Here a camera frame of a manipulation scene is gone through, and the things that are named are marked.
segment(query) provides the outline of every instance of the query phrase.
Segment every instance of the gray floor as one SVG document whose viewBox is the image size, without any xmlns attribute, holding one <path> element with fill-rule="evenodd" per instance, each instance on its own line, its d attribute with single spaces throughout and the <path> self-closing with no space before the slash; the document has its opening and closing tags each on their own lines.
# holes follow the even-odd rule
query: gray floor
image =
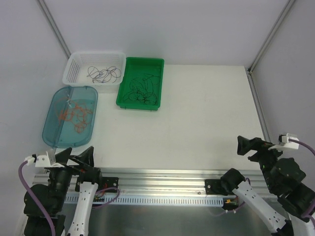
<svg viewBox="0 0 315 236">
<path fill-rule="evenodd" d="M 283 214 L 277 203 L 270 205 Z M 66 204 L 66 231 L 76 205 Z M 269 236 L 266 226 L 247 206 L 236 214 L 213 217 L 221 208 L 200 206 L 109 205 L 92 210 L 89 236 Z"/>
</svg>

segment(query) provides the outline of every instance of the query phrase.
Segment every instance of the orange string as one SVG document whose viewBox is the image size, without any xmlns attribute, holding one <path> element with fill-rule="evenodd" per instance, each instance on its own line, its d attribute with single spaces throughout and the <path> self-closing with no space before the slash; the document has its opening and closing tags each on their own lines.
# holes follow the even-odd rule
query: orange string
<svg viewBox="0 0 315 236">
<path fill-rule="evenodd" d="M 71 104 L 74 104 L 74 108 L 68 108 L 65 111 L 61 109 L 60 113 L 58 114 L 56 104 L 58 104 L 62 100 L 67 100 L 69 106 Z M 91 123 L 91 120 L 88 122 L 88 115 L 93 114 L 92 110 L 87 109 L 87 105 L 85 102 L 81 100 L 74 102 L 67 97 L 63 97 L 55 102 L 55 111 L 58 117 L 59 124 L 61 120 L 70 121 L 74 125 L 74 130 L 79 134 L 85 130 L 89 123 Z"/>
<path fill-rule="evenodd" d="M 105 190 L 104 190 L 104 191 L 102 191 L 102 193 L 101 193 L 101 195 L 100 195 L 100 196 L 99 196 L 99 195 L 97 195 L 96 197 L 97 197 L 97 198 L 101 198 L 101 197 L 103 197 L 103 196 L 104 196 L 104 194 L 105 194 Z"/>
</svg>

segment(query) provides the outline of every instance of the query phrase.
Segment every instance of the wire bundle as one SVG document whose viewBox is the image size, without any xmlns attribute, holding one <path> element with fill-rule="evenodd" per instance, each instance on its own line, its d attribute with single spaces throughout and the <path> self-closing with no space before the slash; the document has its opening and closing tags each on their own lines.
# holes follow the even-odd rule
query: wire bundle
<svg viewBox="0 0 315 236">
<path fill-rule="evenodd" d="M 61 100 L 65 99 L 67 99 L 67 104 L 69 108 L 65 110 L 61 109 L 60 112 L 58 113 L 57 112 L 58 109 L 56 108 L 56 106 L 59 102 L 61 102 Z M 75 102 L 67 97 L 62 98 L 55 103 L 55 111 L 59 123 L 62 120 L 70 121 L 74 125 L 74 130 L 78 134 L 82 133 L 88 126 L 88 124 L 91 123 L 92 119 L 89 118 L 89 116 L 92 117 L 93 114 L 93 111 L 91 109 L 88 109 L 86 103 L 83 102 L 82 100 L 78 100 Z"/>
<path fill-rule="evenodd" d="M 98 193 L 96 196 L 95 196 L 95 199 L 99 199 L 99 198 L 101 198 L 101 197 L 103 197 L 104 196 L 104 194 L 105 194 L 105 189 L 107 188 L 107 183 L 105 183 L 104 184 L 104 189 L 103 189 L 103 191 L 102 192 L 100 192 L 100 193 Z"/>
<path fill-rule="evenodd" d="M 95 66 L 90 66 L 88 68 L 87 77 L 92 78 L 93 83 L 95 83 L 95 81 L 96 81 L 96 82 L 103 84 L 103 83 L 107 83 L 107 82 L 111 81 L 112 78 L 115 79 L 112 82 L 112 83 L 114 83 L 117 81 L 117 79 L 119 77 L 121 77 L 121 75 L 122 75 L 121 70 L 115 66 L 111 66 L 111 67 L 108 67 L 108 68 L 103 69 L 103 70 L 99 70 Z"/>
<path fill-rule="evenodd" d="M 101 204 L 101 205 L 99 205 L 99 206 L 94 206 L 94 207 L 92 207 L 92 209 L 100 209 L 100 208 L 102 208 L 102 207 L 104 207 L 104 206 L 107 206 L 108 204 L 110 204 L 110 203 L 116 201 L 116 199 L 118 199 L 118 197 L 120 196 L 120 190 L 119 190 L 118 188 L 116 188 L 116 187 L 109 187 L 109 188 L 104 188 L 104 189 L 102 189 L 102 190 L 97 191 L 97 192 L 95 193 L 96 198 L 101 198 L 102 196 L 104 196 L 104 194 L 105 194 L 105 192 L 106 192 L 107 190 L 116 190 L 116 191 L 117 191 L 117 195 L 116 195 L 112 200 L 110 200 L 110 201 L 108 201 L 108 202 L 106 202 L 106 203 L 104 203 L 104 204 Z"/>
<path fill-rule="evenodd" d="M 134 78 L 130 81 L 130 92 L 126 93 L 123 97 L 123 101 L 138 101 L 146 105 L 156 105 L 158 97 L 155 94 L 154 86 L 158 85 L 160 78 L 151 75 L 144 74 L 143 78 Z"/>
</svg>

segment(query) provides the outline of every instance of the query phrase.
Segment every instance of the blue transparent tray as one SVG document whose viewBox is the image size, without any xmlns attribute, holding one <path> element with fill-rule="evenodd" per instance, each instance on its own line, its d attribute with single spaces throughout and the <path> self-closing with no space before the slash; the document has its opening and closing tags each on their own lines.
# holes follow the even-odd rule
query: blue transparent tray
<svg viewBox="0 0 315 236">
<path fill-rule="evenodd" d="M 97 91 L 89 86 L 58 90 L 44 125 L 44 142 L 54 148 L 87 144 L 92 137 L 97 97 Z"/>
</svg>

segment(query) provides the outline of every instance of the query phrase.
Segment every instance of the black wire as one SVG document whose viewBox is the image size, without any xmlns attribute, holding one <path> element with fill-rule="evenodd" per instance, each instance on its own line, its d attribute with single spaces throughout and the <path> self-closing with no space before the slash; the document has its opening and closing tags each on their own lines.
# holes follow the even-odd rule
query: black wire
<svg viewBox="0 0 315 236">
<path fill-rule="evenodd" d="M 151 74 L 144 74 L 143 78 L 132 79 L 129 84 L 130 91 L 123 96 L 123 101 L 131 100 L 146 105 L 156 105 L 158 97 L 154 93 L 154 85 L 158 85 L 159 81 L 159 77 Z"/>
<path fill-rule="evenodd" d="M 112 82 L 114 83 L 117 81 L 119 77 L 121 77 L 121 75 L 122 75 L 121 70 L 115 66 L 111 66 L 103 70 L 99 70 L 95 66 L 90 66 L 88 68 L 87 77 L 91 77 L 93 83 L 95 83 L 96 81 L 103 84 L 111 81 L 112 78 L 115 78 L 115 80 Z"/>
</svg>

